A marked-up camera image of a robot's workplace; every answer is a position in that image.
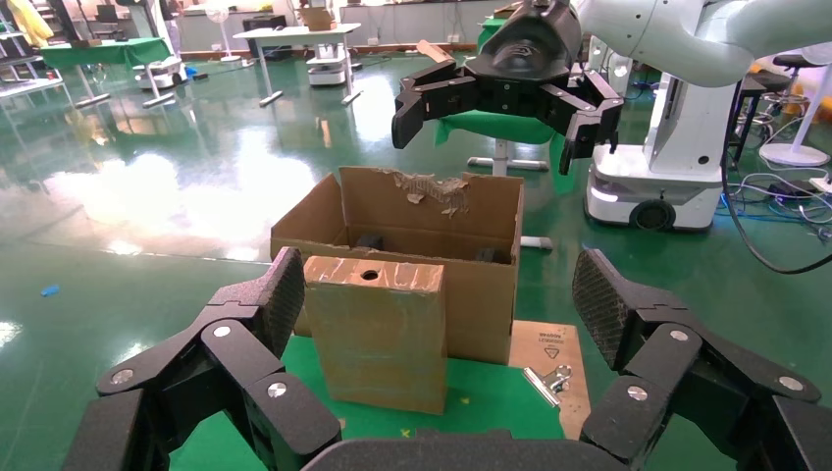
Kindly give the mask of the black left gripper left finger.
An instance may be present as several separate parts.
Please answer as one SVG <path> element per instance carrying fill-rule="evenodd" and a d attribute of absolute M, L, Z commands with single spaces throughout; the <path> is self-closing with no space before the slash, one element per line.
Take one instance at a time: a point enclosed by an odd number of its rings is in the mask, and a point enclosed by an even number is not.
<path fill-rule="evenodd" d="M 64 468 L 166 470 L 218 413 L 269 470 L 299 470 L 336 444 L 339 420 L 283 361 L 304 290 L 301 253 L 285 247 L 263 276 L 219 288 L 185 329 L 112 367 Z"/>

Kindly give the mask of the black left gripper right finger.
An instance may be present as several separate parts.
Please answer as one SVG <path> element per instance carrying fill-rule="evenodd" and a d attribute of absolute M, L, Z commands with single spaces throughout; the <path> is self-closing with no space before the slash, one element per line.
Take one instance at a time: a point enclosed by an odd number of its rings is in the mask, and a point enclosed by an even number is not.
<path fill-rule="evenodd" d="M 669 420 L 694 423 L 741 470 L 827 470 L 831 411 L 808 379 L 707 328 L 675 294 L 632 282 L 597 249 L 574 306 L 616 379 L 580 439 L 642 469 Z"/>

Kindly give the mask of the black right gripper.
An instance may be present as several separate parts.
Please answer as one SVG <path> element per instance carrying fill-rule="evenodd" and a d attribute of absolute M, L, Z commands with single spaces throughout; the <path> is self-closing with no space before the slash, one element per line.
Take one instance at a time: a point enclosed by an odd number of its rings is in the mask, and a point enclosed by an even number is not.
<path fill-rule="evenodd" d="M 582 31 L 567 1 L 522 5 L 464 67 L 436 63 L 399 81 L 391 142 L 404 149 L 425 122 L 474 110 L 540 120 L 563 137 L 558 173 L 617 146 L 624 98 L 589 70 L 569 80 Z"/>

